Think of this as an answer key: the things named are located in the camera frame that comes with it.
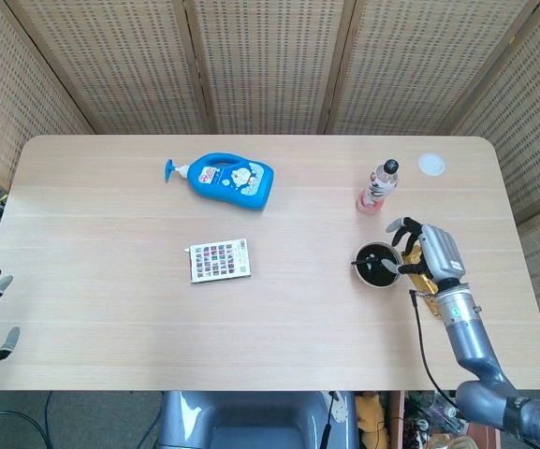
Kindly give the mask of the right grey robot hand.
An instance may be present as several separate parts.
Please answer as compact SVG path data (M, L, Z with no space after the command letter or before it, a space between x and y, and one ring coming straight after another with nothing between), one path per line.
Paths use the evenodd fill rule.
M382 265L388 271L404 275L424 274L437 285L439 292L460 285L465 275L465 266L457 244L449 233L431 224L421 224L410 217L395 220L387 226L386 232L394 234L393 247L399 244L404 235L409 234L404 255L408 255L416 243L422 250L419 262L413 264L383 259Z

